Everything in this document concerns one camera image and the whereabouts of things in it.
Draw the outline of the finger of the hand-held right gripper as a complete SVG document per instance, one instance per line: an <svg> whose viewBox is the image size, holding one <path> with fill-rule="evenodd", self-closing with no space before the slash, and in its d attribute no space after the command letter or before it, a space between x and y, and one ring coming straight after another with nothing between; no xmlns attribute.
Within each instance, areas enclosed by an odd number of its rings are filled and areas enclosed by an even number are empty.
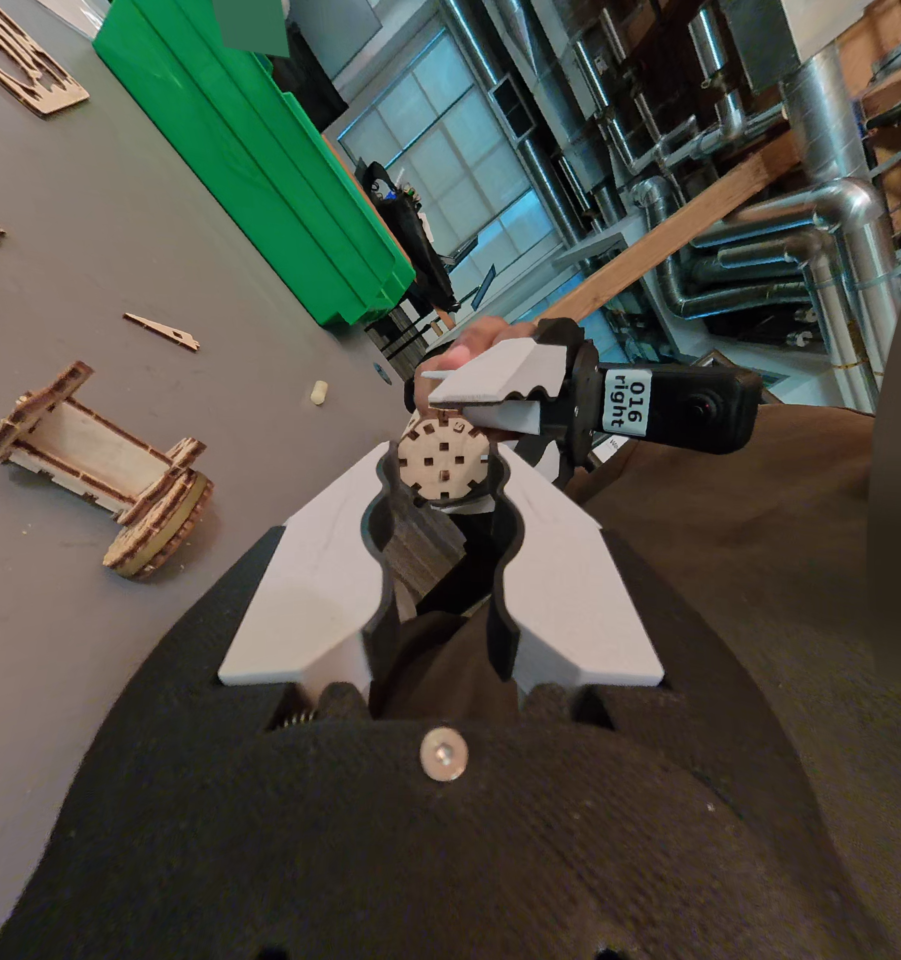
<svg viewBox="0 0 901 960"><path fill-rule="evenodd" d="M491 443L539 438L563 443L565 417L559 400L506 400L498 404L471 404L462 417Z"/></svg>
<svg viewBox="0 0 901 960"><path fill-rule="evenodd" d="M417 411L463 410L511 401L557 399L568 370L569 348L531 338L507 339L449 368L427 368L419 376L431 389Z"/></svg>

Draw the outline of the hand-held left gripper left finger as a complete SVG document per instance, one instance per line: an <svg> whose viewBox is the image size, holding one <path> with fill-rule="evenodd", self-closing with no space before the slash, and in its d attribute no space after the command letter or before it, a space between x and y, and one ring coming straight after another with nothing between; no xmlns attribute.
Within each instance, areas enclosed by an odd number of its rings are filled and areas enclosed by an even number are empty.
<svg viewBox="0 0 901 960"><path fill-rule="evenodd" d="M315 706L334 684L372 700L400 620L385 547L400 489L397 444L379 444L285 523L218 670L227 687L295 685Z"/></svg>

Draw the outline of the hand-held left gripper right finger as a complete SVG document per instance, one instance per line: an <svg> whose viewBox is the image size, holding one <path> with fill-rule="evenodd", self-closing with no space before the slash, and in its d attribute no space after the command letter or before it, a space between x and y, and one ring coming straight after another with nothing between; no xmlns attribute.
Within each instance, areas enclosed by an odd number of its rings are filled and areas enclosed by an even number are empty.
<svg viewBox="0 0 901 960"><path fill-rule="evenodd" d="M658 687L664 668L601 524L508 447L492 448L489 479L502 550L488 615L495 670L524 695Z"/></svg>

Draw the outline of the round wooden gear wheel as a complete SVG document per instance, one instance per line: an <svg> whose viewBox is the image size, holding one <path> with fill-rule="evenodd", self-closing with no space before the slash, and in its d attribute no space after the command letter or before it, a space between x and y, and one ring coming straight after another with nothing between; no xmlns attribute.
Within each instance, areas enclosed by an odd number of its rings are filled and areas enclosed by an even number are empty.
<svg viewBox="0 0 901 960"><path fill-rule="evenodd" d="M474 498L486 485L490 440L456 412L414 414L397 445L401 482L426 501Z"/></svg>

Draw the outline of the person's right hand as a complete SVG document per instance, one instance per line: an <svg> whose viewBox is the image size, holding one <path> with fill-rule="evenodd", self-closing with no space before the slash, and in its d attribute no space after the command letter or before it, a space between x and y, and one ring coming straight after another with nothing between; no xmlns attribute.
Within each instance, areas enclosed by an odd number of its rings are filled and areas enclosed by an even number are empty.
<svg viewBox="0 0 901 960"><path fill-rule="evenodd" d="M540 320L508 322L504 318L484 316L472 320L454 340L430 350L404 383L403 401L410 414L425 414L436 381L425 377L432 371L455 371L493 346L509 339L533 336Z"/></svg>

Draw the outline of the person's brown shirt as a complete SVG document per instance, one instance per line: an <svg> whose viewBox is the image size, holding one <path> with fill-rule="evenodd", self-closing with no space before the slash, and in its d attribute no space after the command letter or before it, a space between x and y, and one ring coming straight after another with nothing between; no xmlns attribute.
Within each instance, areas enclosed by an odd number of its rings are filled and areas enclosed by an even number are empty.
<svg viewBox="0 0 901 960"><path fill-rule="evenodd" d="M901 684L867 650L871 416L763 407L723 458L629 441L574 493L664 668L533 716L488 602L401 625L381 717L492 721L508 797L401 849L371 958L901 958Z"/></svg>

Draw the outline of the black bag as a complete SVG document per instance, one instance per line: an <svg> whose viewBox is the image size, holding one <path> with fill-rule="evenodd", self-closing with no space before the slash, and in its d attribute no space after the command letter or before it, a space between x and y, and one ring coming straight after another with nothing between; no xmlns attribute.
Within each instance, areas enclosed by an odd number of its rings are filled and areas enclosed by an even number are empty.
<svg viewBox="0 0 901 960"><path fill-rule="evenodd" d="M396 185L379 162L359 161L355 176L411 263L414 276L405 297L420 316L432 308L456 313L459 304L448 268L425 231L417 195Z"/></svg>

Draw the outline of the wooden ceiling beam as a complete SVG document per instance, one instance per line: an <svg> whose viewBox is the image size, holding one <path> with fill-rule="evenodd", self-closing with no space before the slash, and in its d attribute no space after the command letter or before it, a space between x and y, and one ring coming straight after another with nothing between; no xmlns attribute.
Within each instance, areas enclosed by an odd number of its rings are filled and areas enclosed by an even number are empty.
<svg viewBox="0 0 901 960"><path fill-rule="evenodd" d="M794 134L782 134L653 227L634 246L545 310L540 318L582 322L800 162Z"/></svg>

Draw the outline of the large grid window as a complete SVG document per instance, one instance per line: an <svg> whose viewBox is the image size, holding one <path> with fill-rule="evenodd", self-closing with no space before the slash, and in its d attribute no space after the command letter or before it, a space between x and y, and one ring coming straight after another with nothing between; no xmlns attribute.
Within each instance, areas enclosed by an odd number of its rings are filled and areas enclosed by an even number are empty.
<svg viewBox="0 0 901 960"><path fill-rule="evenodd" d="M556 247L557 234L457 42L441 28L347 126L338 143L354 162L380 162L419 196L439 255L473 239L449 273L459 299L491 268L507 271Z"/></svg>

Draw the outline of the pointed wooden piece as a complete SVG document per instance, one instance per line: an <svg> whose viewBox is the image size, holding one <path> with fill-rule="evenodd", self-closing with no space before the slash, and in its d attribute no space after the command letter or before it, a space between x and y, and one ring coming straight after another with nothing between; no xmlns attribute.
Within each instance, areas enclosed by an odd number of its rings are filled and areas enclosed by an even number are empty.
<svg viewBox="0 0 901 960"><path fill-rule="evenodd" d="M164 323L156 322L149 318L144 318L130 312L125 312L122 315L123 319L144 329L148 330L157 336L165 339L169 342L172 342L178 346L183 347L184 349L197 353L200 351L200 343L193 337L192 334L180 330L179 328L169 326Z"/></svg>

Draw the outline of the green plastic bin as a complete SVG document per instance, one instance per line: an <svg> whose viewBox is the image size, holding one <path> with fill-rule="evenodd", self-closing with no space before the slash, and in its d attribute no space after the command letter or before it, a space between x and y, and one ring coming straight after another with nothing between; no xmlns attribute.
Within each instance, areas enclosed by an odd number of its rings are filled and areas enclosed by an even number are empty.
<svg viewBox="0 0 901 960"><path fill-rule="evenodd" d="M415 270L353 174L210 1L115 1L92 42L321 327L372 322Z"/></svg>

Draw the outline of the silver ventilation ducts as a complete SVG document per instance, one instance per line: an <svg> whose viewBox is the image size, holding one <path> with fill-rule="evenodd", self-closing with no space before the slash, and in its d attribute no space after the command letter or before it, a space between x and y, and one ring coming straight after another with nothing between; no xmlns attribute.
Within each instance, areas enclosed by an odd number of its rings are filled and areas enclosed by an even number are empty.
<svg viewBox="0 0 901 960"><path fill-rule="evenodd" d="M564 251L545 312L764 146L800 163L582 320L616 362L728 359L785 401L876 408L901 244L836 28L797 2L440 2Z"/></svg>

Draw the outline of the large flat screen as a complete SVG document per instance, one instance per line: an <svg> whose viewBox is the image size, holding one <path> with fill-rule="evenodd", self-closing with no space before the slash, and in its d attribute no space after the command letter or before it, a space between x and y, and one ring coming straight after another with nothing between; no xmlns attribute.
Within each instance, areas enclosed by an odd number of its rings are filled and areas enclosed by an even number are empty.
<svg viewBox="0 0 901 960"><path fill-rule="evenodd" d="M290 1L289 13L326 71L340 71L383 27L367 1Z"/></svg>

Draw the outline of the wooden sheet with round cutouts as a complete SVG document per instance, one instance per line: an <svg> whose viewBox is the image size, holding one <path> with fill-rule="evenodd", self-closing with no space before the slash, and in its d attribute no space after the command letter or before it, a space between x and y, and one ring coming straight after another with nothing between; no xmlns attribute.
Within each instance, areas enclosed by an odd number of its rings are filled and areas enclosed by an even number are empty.
<svg viewBox="0 0 901 960"><path fill-rule="evenodd" d="M60 114L90 98L88 91L1 7L0 87L40 117Z"/></svg>

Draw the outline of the wooden box frame assembly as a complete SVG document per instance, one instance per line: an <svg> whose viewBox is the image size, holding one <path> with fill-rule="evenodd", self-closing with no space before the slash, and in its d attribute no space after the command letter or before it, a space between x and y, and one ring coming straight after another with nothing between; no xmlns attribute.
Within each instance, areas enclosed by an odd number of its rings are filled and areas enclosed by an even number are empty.
<svg viewBox="0 0 901 960"><path fill-rule="evenodd" d="M103 565L141 582L186 541L212 497L213 482L194 467L206 445L186 437L163 452L85 406L75 395L93 373L76 361L21 395L0 421L0 464L107 511L120 531Z"/></svg>

